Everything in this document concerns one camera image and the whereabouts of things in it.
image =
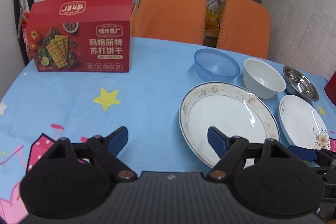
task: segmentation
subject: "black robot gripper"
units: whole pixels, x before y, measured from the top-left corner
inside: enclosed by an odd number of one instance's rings
[[[323,181],[274,139],[249,143],[211,127],[208,141],[220,160],[206,176],[139,178],[116,157],[127,141],[125,127],[86,143],[58,140],[21,182],[29,212],[22,224],[323,223],[315,214]],[[247,159],[255,164],[244,169]]]

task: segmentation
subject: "chair backrest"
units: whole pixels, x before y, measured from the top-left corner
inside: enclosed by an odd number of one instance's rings
[[[221,14],[217,48],[267,59],[270,16],[252,0],[226,0]]]
[[[135,37],[203,44],[207,0],[141,0]]]

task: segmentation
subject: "floral plate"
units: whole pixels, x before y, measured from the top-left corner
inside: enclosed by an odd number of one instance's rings
[[[279,105],[279,120],[290,145],[330,149],[327,128],[317,111],[305,100],[286,95]]]
[[[219,157],[208,143],[208,128],[226,136],[241,136],[253,143],[279,140],[278,125],[267,106],[255,95],[229,83],[207,82],[192,88],[179,110],[182,134],[191,150],[214,167]],[[248,159],[245,166],[253,165]]]

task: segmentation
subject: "soda cracker box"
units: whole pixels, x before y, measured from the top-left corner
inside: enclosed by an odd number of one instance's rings
[[[26,26],[38,71],[128,72],[133,0],[45,0]]]

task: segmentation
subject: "blue plastic bowl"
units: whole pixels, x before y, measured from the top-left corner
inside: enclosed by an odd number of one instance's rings
[[[240,73],[240,67],[232,57],[208,48],[195,52],[194,67],[197,75],[205,82],[230,82]]]

